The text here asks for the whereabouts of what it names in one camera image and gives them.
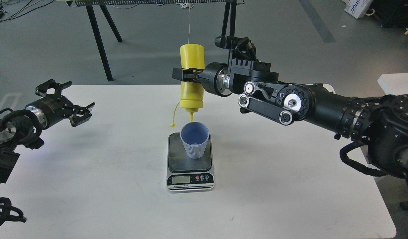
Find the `white cardboard box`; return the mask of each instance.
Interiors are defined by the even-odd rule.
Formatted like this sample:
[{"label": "white cardboard box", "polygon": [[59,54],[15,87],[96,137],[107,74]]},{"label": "white cardboard box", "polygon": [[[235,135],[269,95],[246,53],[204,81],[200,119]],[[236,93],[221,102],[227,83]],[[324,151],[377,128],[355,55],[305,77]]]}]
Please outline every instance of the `white cardboard box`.
[{"label": "white cardboard box", "polygon": [[356,19],[363,18],[371,3],[372,0],[350,0],[344,10]]}]

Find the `black table leg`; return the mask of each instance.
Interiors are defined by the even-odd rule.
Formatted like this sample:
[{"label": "black table leg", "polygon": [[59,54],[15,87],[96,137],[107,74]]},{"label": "black table leg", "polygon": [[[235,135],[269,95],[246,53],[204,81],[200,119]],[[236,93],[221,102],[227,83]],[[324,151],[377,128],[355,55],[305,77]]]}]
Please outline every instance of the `black table leg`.
[{"label": "black table leg", "polygon": [[119,31],[117,30],[116,25],[114,24],[113,18],[111,18],[110,13],[108,12],[107,6],[105,6],[105,5],[99,5],[99,6],[101,7],[102,12],[104,13],[105,18],[107,19],[108,24],[109,24],[110,27],[111,27],[111,30],[113,30],[114,35],[116,35],[117,41],[122,42],[123,39],[122,39],[122,37],[120,36],[120,33],[119,33]]},{"label": "black table leg", "polygon": [[230,2],[225,3],[225,14],[223,15],[222,35],[226,36],[226,29],[228,25]]},{"label": "black table leg", "polygon": [[96,22],[93,6],[86,6],[89,15],[90,24],[92,25],[93,35],[95,35],[96,45],[98,45],[99,55],[101,55],[102,64],[104,65],[105,74],[108,81],[113,81],[110,65],[108,64],[107,55],[105,54],[104,44],[102,43],[101,34],[99,33],[98,23]]},{"label": "black table leg", "polygon": [[231,3],[229,35],[235,36],[236,0]]}]

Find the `white string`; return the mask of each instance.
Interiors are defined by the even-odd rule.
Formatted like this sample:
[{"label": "white string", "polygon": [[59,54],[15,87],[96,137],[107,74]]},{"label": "white string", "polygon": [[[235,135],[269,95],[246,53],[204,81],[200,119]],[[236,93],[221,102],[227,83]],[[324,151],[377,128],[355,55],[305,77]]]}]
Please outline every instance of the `white string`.
[{"label": "white string", "polygon": [[189,44],[189,37],[191,35],[191,18],[190,18],[190,14],[191,13],[191,8],[188,8],[188,44]]}]

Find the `wire rack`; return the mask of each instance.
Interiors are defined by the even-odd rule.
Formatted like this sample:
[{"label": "wire rack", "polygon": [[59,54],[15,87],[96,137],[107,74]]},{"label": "wire rack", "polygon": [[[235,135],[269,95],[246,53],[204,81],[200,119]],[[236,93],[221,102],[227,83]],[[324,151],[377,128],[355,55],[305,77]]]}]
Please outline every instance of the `wire rack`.
[{"label": "wire rack", "polygon": [[226,3],[234,0],[81,0],[74,1],[77,6],[91,5],[136,5],[136,4],[171,4],[171,3]]}]

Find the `cable bundle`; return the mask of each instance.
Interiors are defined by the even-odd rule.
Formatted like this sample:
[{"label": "cable bundle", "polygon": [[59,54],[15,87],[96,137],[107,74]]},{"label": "cable bundle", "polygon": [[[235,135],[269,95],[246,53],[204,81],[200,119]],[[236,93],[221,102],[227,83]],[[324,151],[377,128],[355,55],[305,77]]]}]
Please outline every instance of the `cable bundle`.
[{"label": "cable bundle", "polygon": [[47,5],[51,4],[51,3],[53,3],[55,0],[52,0],[52,1],[50,1],[49,3],[46,3],[46,4],[43,5],[43,6],[36,7],[35,9],[32,9],[32,10],[26,12],[26,13],[23,13],[23,14],[21,14],[21,15],[18,15],[18,14],[20,14],[21,12],[23,12],[25,9],[27,9],[27,8],[29,8],[29,7],[31,7],[31,6],[33,6],[33,5],[35,5],[35,4],[37,4],[37,3],[41,2],[41,1],[43,1],[43,0],[38,0],[37,2],[35,2],[35,3],[33,3],[33,4],[30,5],[30,3],[31,3],[32,1],[33,1],[33,0],[30,0],[22,9],[20,9],[20,10],[17,11],[15,14],[11,15],[10,17],[8,17],[7,19],[5,19],[5,20],[0,20],[0,23],[1,23],[1,22],[4,22],[4,21],[9,21],[9,20],[14,20],[14,19],[16,19],[16,18],[20,18],[20,17],[22,17],[23,15],[26,15],[26,14],[28,14],[28,13],[30,13],[30,12],[36,10],[36,9],[42,8],[42,7],[44,7],[44,6],[47,6]]}]

